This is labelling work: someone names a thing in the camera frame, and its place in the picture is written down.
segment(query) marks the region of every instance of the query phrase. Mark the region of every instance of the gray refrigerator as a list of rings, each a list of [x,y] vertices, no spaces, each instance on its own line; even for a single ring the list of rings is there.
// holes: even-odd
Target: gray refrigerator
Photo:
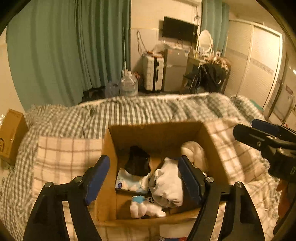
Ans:
[[[164,78],[162,91],[179,91],[186,72],[188,52],[179,49],[166,49],[164,56]]]

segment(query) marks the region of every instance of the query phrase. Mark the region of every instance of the curtain fold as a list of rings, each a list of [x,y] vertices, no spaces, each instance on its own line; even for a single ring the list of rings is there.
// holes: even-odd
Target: curtain fold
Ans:
[[[12,79],[25,110],[81,101],[83,91],[119,82],[123,31],[129,60],[130,0],[32,0],[8,24]]]
[[[201,31],[207,29],[213,40],[213,50],[224,56],[229,25],[229,5],[222,0],[202,0]]]

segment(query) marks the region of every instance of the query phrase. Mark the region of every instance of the metal bolt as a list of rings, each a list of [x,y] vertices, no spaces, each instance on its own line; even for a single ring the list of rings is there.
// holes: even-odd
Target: metal bolt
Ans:
[[[79,183],[81,181],[82,181],[82,177],[80,177],[80,176],[74,178],[74,182],[76,182],[76,183]]]
[[[241,182],[237,182],[237,186],[238,186],[239,188],[242,188],[242,183],[241,183]]]
[[[212,183],[214,181],[214,179],[212,177],[206,177],[206,180],[208,183]]]
[[[44,186],[45,186],[46,188],[49,188],[51,185],[52,185],[52,182],[47,182],[47,183],[44,184]]]

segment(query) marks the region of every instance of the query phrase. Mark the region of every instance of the wall-mounted tv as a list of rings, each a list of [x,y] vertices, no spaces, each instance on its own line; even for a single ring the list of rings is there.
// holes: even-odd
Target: wall-mounted tv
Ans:
[[[163,37],[195,42],[197,26],[178,19],[164,17]]]

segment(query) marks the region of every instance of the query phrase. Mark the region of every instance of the white wardrobe door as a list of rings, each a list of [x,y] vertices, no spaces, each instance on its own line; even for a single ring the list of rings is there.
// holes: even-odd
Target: white wardrobe door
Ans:
[[[279,52],[280,37],[254,26],[250,64],[240,95],[264,106],[274,83]]]
[[[225,57],[231,62],[231,72],[224,94],[236,95],[241,84],[249,55],[252,26],[247,23],[229,22]]]

